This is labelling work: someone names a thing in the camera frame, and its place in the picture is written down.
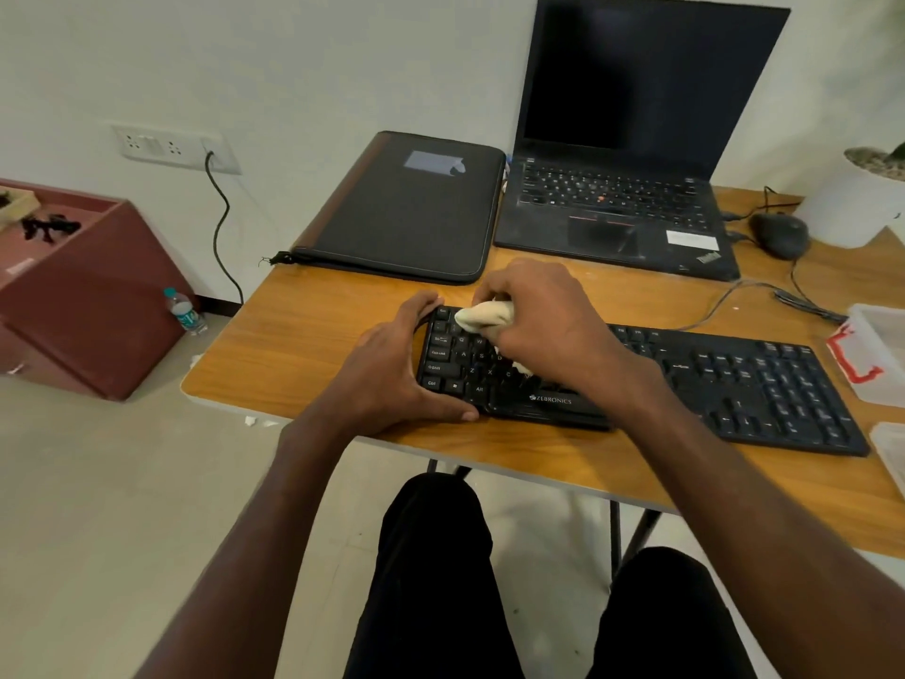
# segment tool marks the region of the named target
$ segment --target white pot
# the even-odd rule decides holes
[[[848,159],[794,212],[813,238],[860,248],[905,216],[905,182],[870,174]]]

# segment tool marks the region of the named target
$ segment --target white cloth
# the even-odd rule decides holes
[[[481,302],[474,307],[466,307],[455,313],[455,321],[469,333],[481,333],[491,326],[509,326],[515,320],[515,306],[508,300]],[[512,363],[520,373],[531,376],[531,370],[523,364]]]

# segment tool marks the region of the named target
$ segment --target black keyboard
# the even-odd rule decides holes
[[[654,181],[587,169],[526,164],[518,201],[589,209],[601,214],[645,217],[676,228],[707,231],[692,179]]]
[[[421,385],[461,397],[485,414],[608,430],[577,391],[523,376],[483,337],[455,323],[459,307],[428,319]],[[660,365],[685,406],[720,438],[832,455],[870,447],[808,346],[610,325],[617,339]]]

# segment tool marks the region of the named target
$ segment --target laptop touchpad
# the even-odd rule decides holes
[[[638,234],[631,224],[569,217],[568,243],[582,254],[640,257]]]

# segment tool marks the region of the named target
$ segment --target wooden desk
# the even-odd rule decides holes
[[[763,199],[762,193],[734,189],[718,191],[718,197],[723,209],[740,213]],[[740,243],[736,253],[746,278],[791,289],[788,262],[771,259],[748,242]],[[494,247],[488,269],[503,267],[520,254]],[[728,287],[590,261],[565,263],[601,316],[621,324],[660,329],[691,324]],[[840,312],[854,302],[905,307],[905,248],[889,230],[859,250],[816,243],[799,263],[797,276],[809,297]],[[391,319],[399,304],[422,286],[277,266],[191,370],[182,389],[199,402],[246,414],[294,417],[336,374],[358,336]],[[451,305],[470,304],[474,292],[474,286],[431,288]],[[781,305],[768,289],[737,291],[699,331],[808,344],[864,431],[878,421],[905,422],[905,409],[854,397],[824,344],[831,324]],[[400,426],[382,440],[427,457],[674,512],[660,482],[622,432],[483,417],[471,424]],[[876,455],[832,457],[744,445],[741,450],[854,547],[905,558],[905,501]]]

